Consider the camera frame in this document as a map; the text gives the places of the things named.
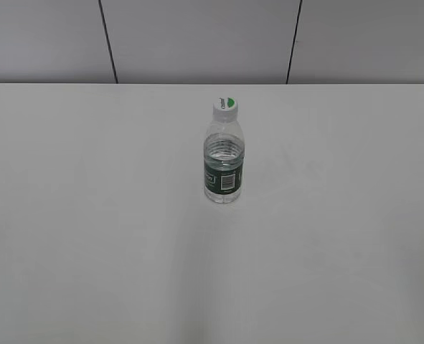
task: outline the white table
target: white table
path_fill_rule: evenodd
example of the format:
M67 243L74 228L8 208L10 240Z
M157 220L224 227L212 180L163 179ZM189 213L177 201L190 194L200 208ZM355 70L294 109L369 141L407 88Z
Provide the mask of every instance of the white table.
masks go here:
M424 85L0 85L1 343L424 344Z

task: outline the plastic bottle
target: plastic bottle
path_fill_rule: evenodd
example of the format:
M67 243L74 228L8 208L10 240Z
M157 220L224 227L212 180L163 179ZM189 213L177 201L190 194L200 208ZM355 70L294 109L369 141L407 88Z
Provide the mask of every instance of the plastic bottle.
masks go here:
M204 193L216 203L230 203L241 192L245 144L237 121L237 102L218 98L204 141Z

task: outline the green label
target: green label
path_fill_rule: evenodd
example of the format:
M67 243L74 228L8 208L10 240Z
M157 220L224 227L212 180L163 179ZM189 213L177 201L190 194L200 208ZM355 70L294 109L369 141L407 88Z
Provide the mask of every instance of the green label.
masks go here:
M220 171L204 163L204 183L214 194L228 195L236 192L242 184L243 164L234 170Z

